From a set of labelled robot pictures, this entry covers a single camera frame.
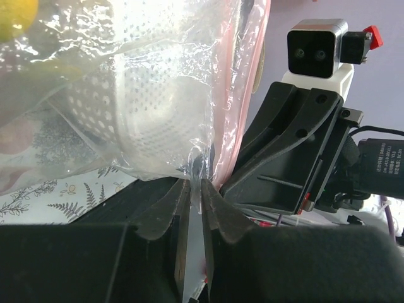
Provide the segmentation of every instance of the black cable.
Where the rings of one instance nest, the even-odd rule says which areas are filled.
[[[396,134],[397,136],[404,136],[404,131],[398,131],[396,129],[390,129],[390,128],[378,128],[376,126],[362,126],[354,131],[352,131],[349,135],[354,136],[356,134],[362,133],[364,131],[376,131],[378,133],[385,133],[385,134]]]
[[[366,200],[369,199],[370,197],[371,194],[361,193],[359,191],[350,194],[343,194],[337,197],[337,199],[335,199],[335,202],[333,203],[333,208],[335,208],[336,210],[340,209],[345,200],[351,200],[351,199]]]

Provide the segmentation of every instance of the red connector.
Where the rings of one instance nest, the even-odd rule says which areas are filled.
[[[264,221],[259,221],[258,225],[260,227],[272,227],[273,224],[269,223],[269,222],[264,222]]]
[[[302,206],[300,207],[299,211],[297,212],[298,215],[301,215],[303,212],[304,207],[306,206],[307,201],[309,201],[310,198],[310,193],[307,193],[304,196],[303,202],[302,202]]]
[[[377,49],[380,46],[383,46],[383,39],[381,38],[380,32],[377,29],[377,26],[371,25],[368,28],[365,28],[364,32],[372,33],[371,51],[374,49]]]

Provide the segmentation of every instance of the clear plastic bag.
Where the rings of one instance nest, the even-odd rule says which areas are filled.
[[[269,0],[39,0],[0,44],[0,194],[113,165],[229,175]]]

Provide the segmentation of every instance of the yellow object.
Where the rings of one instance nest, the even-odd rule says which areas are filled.
[[[76,66],[67,65],[58,59],[36,61],[26,66],[26,68],[33,77],[46,73],[52,75],[52,77],[63,77],[68,82],[76,81],[83,76],[81,69]]]
[[[0,43],[29,29],[38,11],[38,0],[0,0]]]

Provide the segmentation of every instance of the floral tablecloth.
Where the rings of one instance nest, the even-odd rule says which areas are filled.
[[[112,167],[53,180],[0,196],[0,224],[70,223],[135,178]]]

